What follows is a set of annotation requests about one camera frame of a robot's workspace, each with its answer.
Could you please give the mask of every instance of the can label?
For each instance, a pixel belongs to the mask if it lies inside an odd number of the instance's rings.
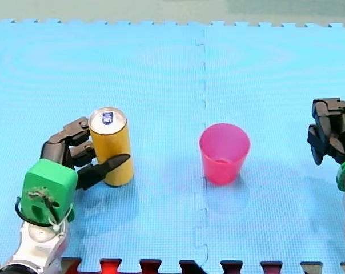
[[[103,124],[108,125],[112,124],[113,122],[113,112],[112,111],[104,111],[103,112]]]

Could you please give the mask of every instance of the gray floor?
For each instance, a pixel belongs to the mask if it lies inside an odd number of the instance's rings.
[[[345,25],[345,0],[0,0],[0,19],[4,18],[16,21],[58,18],[65,22],[102,19],[110,23],[174,20],[181,24],[223,20],[228,25],[246,21],[251,25],[271,22],[275,26],[281,23],[328,26]]]

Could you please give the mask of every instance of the black cable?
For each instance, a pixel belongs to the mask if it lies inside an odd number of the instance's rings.
[[[32,221],[32,220],[29,220],[28,218],[26,218],[19,209],[20,200],[21,200],[21,198],[17,197],[17,202],[15,203],[15,212],[17,213],[17,215],[19,216],[20,219],[22,219],[23,221],[30,223],[32,225],[36,225],[37,227],[51,227],[52,226],[51,224],[42,224],[42,223],[39,223],[37,221]]]

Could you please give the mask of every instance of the green gripper part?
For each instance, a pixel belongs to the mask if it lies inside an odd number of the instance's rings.
[[[77,185],[77,172],[47,159],[40,159],[25,175],[21,199],[21,212],[25,218],[42,224],[54,221],[50,210],[39,196],[46,195],[52,202],[60,221],[65,217],[73,202]],[[74,212],[67,218],[72,221]]]

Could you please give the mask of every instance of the mat seam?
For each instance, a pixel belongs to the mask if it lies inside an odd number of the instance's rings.
[[[199,55],[199,67],[197,73],[197,97],[199,100],[199,110],[198,110],[198,118],[199,123],[202,126],[202,131],[206,129],[207,124],[205,122],[205,114],[207,108],[207,94],[206,94],[206,39],[205,39],[205,29],[204,27],[201,29],[200,36],[198,40],[196,40],[195,45],[198,49]],[[207,229],[207,215],[208,210],[203,201],[204,191],[206,189],[206,181],[205,178],[201,175],[198,178],[200,191],[195,193],[195,210],[198,219],[198,225],[196,225],[195,229],[195,248],[204,250],[204,258],[202,262],[197,262],[199,266],[202,268],[208,261],[208,245],[207,245],[207,237],[206,237],[206,229]]]
[[[44,20],[38,20],[36,18],[26,18],[26,19],[21,19],[21,20],[15,20],[11,18],[4,18],[0,20],[0,24],[3,23],[9,23],[9,24],[19,24],[19,23],[39,23],[39,24],[48,24],[48,23],[56,23],[56,24],[63,24],[63,25],[74,25],[74,24],[85,24],[85,25],[93,25],[93,24],[98,24],[98,25],[179,25],[179,26],[184,26],[184,25],[203,25],[203,26],[230,26],[230,27],[273,27],[273,28],[281,28],[281,27],[296,27],[296,28],[306,28],[306,27],[321,27],[321,28],[345,28],[344,24],[342,23],[328,23],[326,26],[319,25],[317,23],[303,23],[303,24],[297,24],[294,22],[283,22],[277,26],[273,26],[271,22],[258,22],[255,24],[252,24],[247,21],[235,21],[232,23],[226,23],[226,21],[211,21],[208,24],[205,23],[200,23],[198,21],[193,21],[193,22],[186,22],[186,23],[178,23],[177,21],[172,21],[172,20],[165,20],[163,22],[156,23],[152,20],[140,20],[138,22],[132,23],[131,21],[125,20],[125,21],[113,21],[109,22],[108,20],[93,20],[91,22],[86,22],[82,19],[72,19],[72,20],[66,20],[63,21],[58,18],[48,18]]]

